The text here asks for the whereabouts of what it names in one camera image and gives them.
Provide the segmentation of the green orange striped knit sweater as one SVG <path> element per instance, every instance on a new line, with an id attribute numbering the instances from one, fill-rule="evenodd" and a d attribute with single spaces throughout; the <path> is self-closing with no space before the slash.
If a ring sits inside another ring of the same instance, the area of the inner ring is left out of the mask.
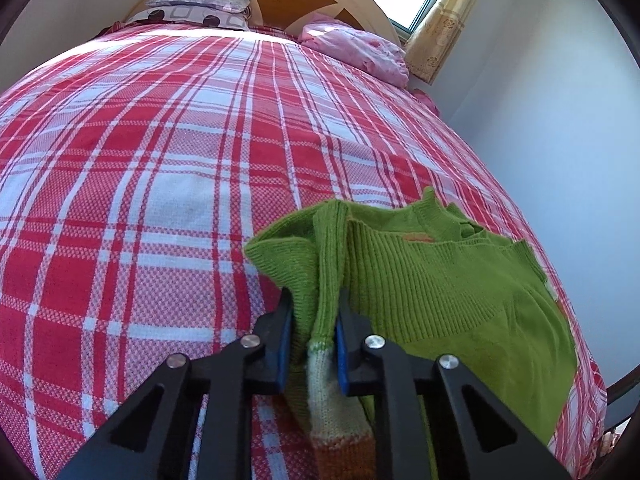
<path id="1" fill-rule="evenodd" d="M 288 400 L 323 479 L 376 473 L 371 399 L 338 388 L 338 298 L 425 359 L 451 353 L 542 442 L 577 368 L 574 337 L 529 246 L 485 230 L 432 190 L 401 209 L 328 200 L 274 222 L 247 258 L 294 302 Z"/>

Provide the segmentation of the red white plaid bedsheet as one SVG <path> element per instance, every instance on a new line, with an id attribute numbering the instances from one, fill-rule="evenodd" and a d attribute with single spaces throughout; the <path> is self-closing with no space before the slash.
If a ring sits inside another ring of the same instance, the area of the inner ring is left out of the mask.
<path id="1" fill-rule="evenodd" d="M 1 426 L 55 477 L 168 354 L 246 334 L 280 287 L 246 245 L 342 200 L 405 208 L 432 190 L 535 255 L 574 337 L 556 459 L 582 478 L 606 393 L 556 273 L 509 195 L 408 91 L 295 41 L 127 27 L 43 63 L 1 98 Z M 254 419 L 259 479 L 320 478 L 288 400 Z"/>

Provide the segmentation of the white grey patterned pillow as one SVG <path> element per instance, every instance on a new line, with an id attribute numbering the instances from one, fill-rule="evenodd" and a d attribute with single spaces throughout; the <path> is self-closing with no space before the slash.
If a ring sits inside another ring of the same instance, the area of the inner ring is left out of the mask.
<path id="1" fill-rule="evenodd" d="M 126 24 L 179 23 L 247 30 L 250 0 L 149 0 Z"/>

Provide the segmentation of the yellow curtain right of back window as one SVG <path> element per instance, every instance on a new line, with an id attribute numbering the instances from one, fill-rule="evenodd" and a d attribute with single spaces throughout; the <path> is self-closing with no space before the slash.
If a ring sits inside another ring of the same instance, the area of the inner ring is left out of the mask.
<path id="1" fill-rule="evenodd" d="M 477 0 L 436 0 L 405 44 L 411 75 L 432 84 L 457 40 Z"/>

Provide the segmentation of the pink cloth beside bed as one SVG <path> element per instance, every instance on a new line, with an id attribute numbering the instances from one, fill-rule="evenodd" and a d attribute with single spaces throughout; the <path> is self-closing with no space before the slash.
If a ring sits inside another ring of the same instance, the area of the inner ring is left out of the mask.
<path id="1" fill-rule="evenodd" d="M 410 91 L 410 93 L 424 106 L 426 106 L 435 116 L 440 116 L 439 108 L 436 103 L 432 100 L 432 98 L 423 90 L 419 88 L 414 88 Z"/>

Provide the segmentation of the pink pillow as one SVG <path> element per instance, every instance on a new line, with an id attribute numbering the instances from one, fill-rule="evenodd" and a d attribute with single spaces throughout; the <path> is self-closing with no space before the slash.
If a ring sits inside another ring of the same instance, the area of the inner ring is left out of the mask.
<path id="1" fill-rule="evenodd" d="M 298 42 L 330 58 L 358 68 L 398 88 L 406 88 L 409 71 L 404 51 L 397 44 L 339 20 L 308 22 Z"/>

